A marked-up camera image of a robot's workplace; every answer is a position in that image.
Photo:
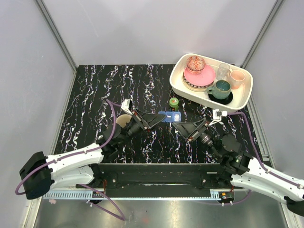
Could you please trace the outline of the green pill bottle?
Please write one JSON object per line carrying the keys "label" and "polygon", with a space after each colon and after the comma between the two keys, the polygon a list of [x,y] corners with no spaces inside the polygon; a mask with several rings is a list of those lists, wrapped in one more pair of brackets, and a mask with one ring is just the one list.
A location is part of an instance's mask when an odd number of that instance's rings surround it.
{"label": "green pill bottle", "polygon": [[170,100],[169,100],[169,106],[170,106],[170,109],[171,109],[173,112],[178,111],[178,108],[179,108],[179,100],[178,100],[176,97],[170,98]]}

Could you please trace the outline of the blue pill organizer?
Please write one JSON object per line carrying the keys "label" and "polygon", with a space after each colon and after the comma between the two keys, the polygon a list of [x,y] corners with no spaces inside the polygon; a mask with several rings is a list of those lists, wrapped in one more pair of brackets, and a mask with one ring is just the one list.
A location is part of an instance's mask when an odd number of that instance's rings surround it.
{"label": "blue pill organizer", "polygon": [[181,113],[179,111],[159,111],[158,114],[166,115],[166,118],[162,120],[164,123],[180,122]]}

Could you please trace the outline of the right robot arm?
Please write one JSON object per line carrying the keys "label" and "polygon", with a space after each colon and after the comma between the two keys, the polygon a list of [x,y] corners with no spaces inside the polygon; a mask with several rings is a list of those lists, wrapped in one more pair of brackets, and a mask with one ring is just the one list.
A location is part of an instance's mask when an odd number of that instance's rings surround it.
{"label": "right robot arm", "polygon": [[174,128],[188,141],[199,141],[203,151],[220,164],[216,184],[253,190],[287,206],[299,216],[304,215],[304,181],[265,165],[260,158],[242,151],[241,144],[230,134],[216,137],[205,119],[197,122],[174,122]]}

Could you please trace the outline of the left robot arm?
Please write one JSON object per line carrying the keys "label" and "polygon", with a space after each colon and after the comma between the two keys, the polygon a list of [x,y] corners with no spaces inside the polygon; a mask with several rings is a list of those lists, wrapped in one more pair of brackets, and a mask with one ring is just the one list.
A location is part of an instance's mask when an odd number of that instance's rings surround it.
{"label": "left robot arm", "polygon": [[120,146],[126,145],[136,135],[152,130],[166,118],[165,114],[150,114],[138,109],[114,117],[114,122],[102,138],[84,148],[55,155],[34,153],[20,169],[21,182],[16,195],[28,200],[37,199],[57,187],[90,185],[98,188],[103,181],[97,173],[98,164],[111,159]]}

